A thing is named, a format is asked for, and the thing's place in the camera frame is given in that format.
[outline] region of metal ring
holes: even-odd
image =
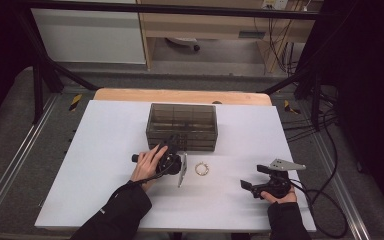
[[[199,172],[198,171],[198,167],[199,166],[204,166],[205,167],[205,171],[204,172]],[[195,172],[196,174],[198,174],[199,176],[205,176],[208,174],[208,172],[210,171],[210,168],[208,167],[208,164],[204,163],[204,162],[200,162],[198,163],[196,166],[195,166]]]

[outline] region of black sleeve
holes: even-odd
[[[273,203],[267,210],[272,233],[271,240],[311,239],[302,224],[298,203]]]
[[[71,239],[130,240],[151,207],[142,187],[123,190],[81,226]]]

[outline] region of white tabletop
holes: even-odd
[[[35,226],[51,230],[83,225],[120,185],[148,149],[145,130],[150,102],[90,101]],[[266,183],[256,165],[293,161],[275,107],[216,105],[214,152],[188,152],[182,187],[178,175],[164,176],[147,192],[153,207],[139,231],[260,232],[269,230],[269,204],[254,199],[240,180]],[[206,176],[195,165],[207,163]],[[296,171],[289,177],[297,179]],[[304,226],[315,231],[304,195],[298,193]]]

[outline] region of dark plastic box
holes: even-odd
[[[217,142],[215,106],[152,103],[146,127],[149,149],[172,135],[178,136],[179,151],[214,151]]]

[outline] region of person's right hand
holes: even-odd
[[[136,164],[136,168],[133,171],[130,180],[136,182],[154,176],[158,162],[167,151],[167,149],[168,147],[164,146],[157,152],[157,145],[151,151],[139,153],[138,163]],[[156,179],[142,184],[143,190],[146,192],[155,181]]]
[[[295,195],[295,189],[294,189],[294,186],[291,185],[291,189],[289,190],[288,194],[286,194],[286,196],[284,196],[283,198],[275,198],[273,197],[273,195],[271,195],[270,193],[268,192],[261,192],[261,197],[263,197],[264,199],[266,199],[269,203],[287,203],[287,202],[297,202],[297,195]]]

